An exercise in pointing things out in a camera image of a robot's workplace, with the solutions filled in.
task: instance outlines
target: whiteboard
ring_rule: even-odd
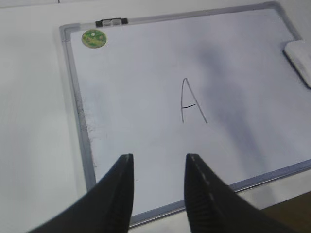
[[[187,153],[227,184],[311,159],[311,93],[276,10],[129,22],[98,28],[101,48],[83,27],[67,45],[96,181],[134,154],[133,215],[183,199]]]

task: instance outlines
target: white desk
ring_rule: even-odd
[[[0,232],[25,232],[86,191],[59,26],[258,2],[263,1],[105,0],[0,9]],[[311,2],[280,2],[302,37],[311,42]],[[260,190],[244,197],[264,207],[311,190],[311,173],[297,176],[299,182],[290,177],[285,185],[270,185],[267,195],[273,194],[273,199]],[[154,231],[181,232],[174,226],[187,230],[178,216],[165,221]]]

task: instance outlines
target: white eraser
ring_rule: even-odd
[[[311,44],[303,40],[289,42],[284,49],[309,88],[311,88]]]

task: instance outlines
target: round magnet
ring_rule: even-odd
[[[106,35],[99,30],[88,30],[82,35],[82,43],[92,49],[100,48],[106,42]]]

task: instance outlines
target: whiteboard frame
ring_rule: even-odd
[[[188,12],[181,14],[171,14],[171,15],[162,15],[162,16],[153,16],[153,17],[141,17],[141,18],[132,18],[128,19],[128,24],[122,25],[109,25],[103,27],[123,27],[127,25],[141,24],[141,23],[151,23],[151,22],[159,22],[166,20],[176,20],[188,17],[200,17],[200,16],[210,16],[217,14],[225,14],[225,13],[235,13],[235,12],[243,12],[243,11],[251,11],[251,10],[262,10],[262,9],[274,9],[279,14],[289,32],[293,35],[295,40],[302,40],[302,37],[295,29],[291,21],[286,15],[286,12],[281,7],[281,5],[276,1],[270,1],[260,4],[252,4],[252,5],[243,5],[236,7],[228,7],[228,8],[220,8],[220,9],[212,9],[212,10],[203,10],[196,12]],[[68,76],[70,78],[70,90],[72,99],[74,100],[74,114],[76,125],[78,129],[78,137],[80,143],[80,151],[83,163],[83,169],[85,174],[86,181],[86,189],[90,190],[95,184],[95,171],[92,161],[92,153],[91,153],[91,145],[88,137],[87,127],[86,127],[86,119],[84,116],[84,108],[82,105],[82,98],[78,83],[77,72],[74,63],[73,51],[71,46],[71,33],[82,31],[82,30],[90,30],[96,29],[95,22],[93,23],[85,23],[85,24],[68,24],[60,27],[60,34],[63,44],[63,49],[65,53],[66,66],[68,71]],[[272,172],[268,172],[241,182],[237,182],[229,185],[235,192],[241,192],[271,181],[275,181],[277,179],[286,178],[288,176],[294,175],[299,172],[303,172],[311,169],[311,160],[306,160],[304,162],[294,164],[288,167],[284,167]],[[185,210],[184,201],[178,201],[154,210],[150,210],[148,212],[138,214],[132,216],[130,228],[137,227],[142,224],[148,223],[150,221],[158,220],[163,217],[167,217],[181,211]]]

